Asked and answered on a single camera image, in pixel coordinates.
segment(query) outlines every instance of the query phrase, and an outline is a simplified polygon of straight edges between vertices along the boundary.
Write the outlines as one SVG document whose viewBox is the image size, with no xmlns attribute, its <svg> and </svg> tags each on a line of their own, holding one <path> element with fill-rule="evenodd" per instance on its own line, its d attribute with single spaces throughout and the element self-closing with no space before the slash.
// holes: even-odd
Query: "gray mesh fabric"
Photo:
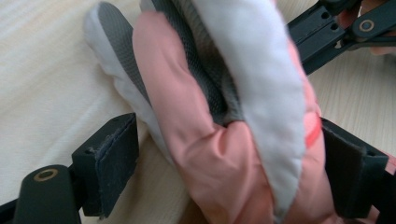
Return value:
<svg viewBox="0 0 396 224">
<path fill-rule="evenodd" d="M 190 72 L 197 80 L 206 97 L 213 120 L 217 124 L 223 124 L 227 105 L 221 90 L 215 85 L 200 62 L 188 24 L 180 16 L 171 0 L 153 0 L 152 3 L 157 11 L 161 11 L 165 15 L 166 19 L 177 31 L 186 52 Z"/>
<path fill-rule="evenodd" d="M 233 78 L 191 0 L 172 0 L 181 18 L 190 27 L 194 46 L 207 75 L 223 94 L 228 106 L 224 122 L 242 120 L 243 114 Z"/>
<path fill-rule="evenodd" d="M 134 58 L 134 49 L 132 47 L 133 28 L 131 24 L 129 24 L 116 7 L 105 2 L 100 4 L 98 17 L 120 64 L 149 103 L 146 87 L 143 84 Z"/>
</svg>

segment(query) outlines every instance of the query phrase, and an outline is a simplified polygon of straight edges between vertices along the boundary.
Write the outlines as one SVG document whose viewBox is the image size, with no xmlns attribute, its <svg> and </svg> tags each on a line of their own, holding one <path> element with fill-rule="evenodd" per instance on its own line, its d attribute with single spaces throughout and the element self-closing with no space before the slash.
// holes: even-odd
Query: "white fabric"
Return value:
<svg viewBox="0 0 396 224">
<path fill-rule="evenodd" d="M 158 148 L 165 158 L 173 164 L 151 106 L 132 80 L 129 79 L 106 37 L 98 18 L 99 7 L 100 4 L 96 5 L 85 18 L 85 39 L 95 52 L 105 73 L 114 78 L 114 85 L 117 91 L 131 105 L 136 115 L 148 125 L 148 131 L 151 133 Z"/>
<path fill-rule="evenodd" d="M 275 195 L 280 222 L 295 197 L 304 155 L 303 82 L 272 1 L 195 0 L 224 56 Z"/>
</svg>

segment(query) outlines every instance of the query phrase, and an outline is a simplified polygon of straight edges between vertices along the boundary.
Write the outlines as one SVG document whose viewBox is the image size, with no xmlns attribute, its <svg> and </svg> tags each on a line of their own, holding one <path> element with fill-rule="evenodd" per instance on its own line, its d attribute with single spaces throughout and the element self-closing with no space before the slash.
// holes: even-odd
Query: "light wood surface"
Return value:
<svg viewBox="0 0 396 224">
<path fill-rule="evenodd" d="M 0 203 L 34 169 L 70 154 L 108 119 L 131 112 L 83 39 L 96 0 L 0 1 Z M 134 24 L 137 0 L 109 1 Z M 279 0 L 285 21 L 315 1 Z M 310 76 L 323 117 L 396 154 L 396 59 L 347 52 Z M 141 140 L 146 129 L 139 125 Z M 175 169 L 148 138 L 109 219 L 83 223 L 205 223 Z"/>
</svg>

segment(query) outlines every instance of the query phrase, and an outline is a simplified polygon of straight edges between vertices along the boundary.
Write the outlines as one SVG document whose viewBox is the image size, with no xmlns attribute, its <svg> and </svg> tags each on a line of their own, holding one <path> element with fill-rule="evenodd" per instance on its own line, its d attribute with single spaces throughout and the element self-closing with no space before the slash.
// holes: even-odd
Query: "glove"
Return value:
<svg viewBox="0 0 396 224">
<path fill-rule="evenodd" d="M 99 4 L 86 39 L 207 220 L 343 223 L 315 94 L 274 2 L 141 6 L 132 31 Z"/>
</svg>

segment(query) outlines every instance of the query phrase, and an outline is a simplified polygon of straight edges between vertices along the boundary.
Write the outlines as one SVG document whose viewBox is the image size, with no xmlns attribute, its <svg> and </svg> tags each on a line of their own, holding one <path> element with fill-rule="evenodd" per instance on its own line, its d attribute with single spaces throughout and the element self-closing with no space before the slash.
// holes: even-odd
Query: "pink fabric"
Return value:
<svg viewBox="0 0 396 224">
<path fill-rule="evenodd" d="M 177 169 L 208 220 L 271 223 L 273 198 L 247 125 L 213 123 L 164 15 L 140 16 L 134 52 Z"/>
<path fill-rule="evenodd" d="M 165 16 L 144 12 L 134 29 L 133 44 L 167 147 L 209 222 L 273 223 L 274 197 L 249 127 L 242 121 L 227 128 L 213 123 L 179 37 Z M 343 223 L 334 213 L 324 170 L 316 97 L 291 43 L 289 51 L 304 83 L 306 152 L 299 189 L 284 222 Z"/>
</svg>

